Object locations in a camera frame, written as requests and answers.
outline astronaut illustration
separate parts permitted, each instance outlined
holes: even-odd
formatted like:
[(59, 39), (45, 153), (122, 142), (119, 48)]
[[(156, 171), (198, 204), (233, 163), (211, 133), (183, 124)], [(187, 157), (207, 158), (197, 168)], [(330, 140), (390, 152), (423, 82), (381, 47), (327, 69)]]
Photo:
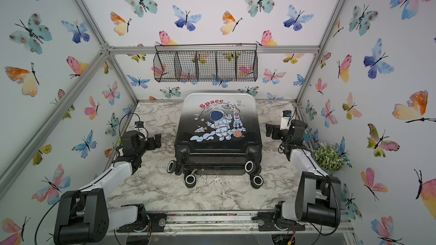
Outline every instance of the astronaut illustration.
[(232, 138), (232, 134), (228, 132), (230, 129), (230, 123), (232, 122), (232, 115), (226, 115), (225, 112), (221, 110), (213, 110), (209, 114), (210, 119), (214, 123), (210, 123), (209, 121), (206, 124), (215, 130), (215, 134), (219, 136), (219, 140), (222, 141), (224, 138), (230, 140)]

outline black suitcase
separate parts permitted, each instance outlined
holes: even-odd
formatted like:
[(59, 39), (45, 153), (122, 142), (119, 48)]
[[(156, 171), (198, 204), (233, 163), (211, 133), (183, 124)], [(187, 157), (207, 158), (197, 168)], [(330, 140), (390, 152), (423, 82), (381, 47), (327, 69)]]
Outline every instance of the black suitcase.
[(168, 173), (184, 174), (193, 188), (195, 174), (250, 175), (253, 188), (263, 184), (262, 140), (256, 103), (245, 93), (195, 93), (183, 101), (175, 158)]

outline wire basket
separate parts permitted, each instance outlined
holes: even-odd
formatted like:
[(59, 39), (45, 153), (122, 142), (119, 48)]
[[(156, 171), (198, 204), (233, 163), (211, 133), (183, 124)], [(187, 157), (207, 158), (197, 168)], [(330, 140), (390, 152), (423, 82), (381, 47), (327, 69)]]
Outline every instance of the wire basket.
[(156, 46), (154, 78), (157, 82), (256, 81), (257, 45), (229, 45)]

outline marble tabletop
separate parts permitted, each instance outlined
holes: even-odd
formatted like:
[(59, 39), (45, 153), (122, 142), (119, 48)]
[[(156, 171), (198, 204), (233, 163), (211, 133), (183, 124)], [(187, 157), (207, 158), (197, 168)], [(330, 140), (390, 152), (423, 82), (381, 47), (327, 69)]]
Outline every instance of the marble tabletop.
[[(145, 205), (148, 211), (205, 211), (274, 209), (278, 201), (294, 198), (300, 177), (296, 168), (277, 152), (279, 140), (265, 136), (266, 123), (280, 123), (281, 111), (292, 109), (290, 101), (257, 100), (260, 133), (262, 135), (262, 173), (264, 185), (254, 189), (249, 176), (197, 176), (197, 185), (187, 188), (183, 175), (166, 172), (174, 159), (174, 138), (177, 133), (183, 103), (139, 103), (136, 113), (149, 136), (162, 134), (162, 147), (147, 151), (141, 167), (128, 177), (107, 199), (108, 207), (125, 204)], [(133, 128), (136, 116), (128, 130)]]

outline green plant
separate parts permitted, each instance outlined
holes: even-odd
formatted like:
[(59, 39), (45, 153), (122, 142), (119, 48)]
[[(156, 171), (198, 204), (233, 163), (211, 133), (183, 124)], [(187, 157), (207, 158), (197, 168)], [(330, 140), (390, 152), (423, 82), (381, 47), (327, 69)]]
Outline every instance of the green plant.
[(336, 172), (344, 166), (344, 158), (334, 146), (319, 143), (314, 154), (315, 161), (328, 171)]

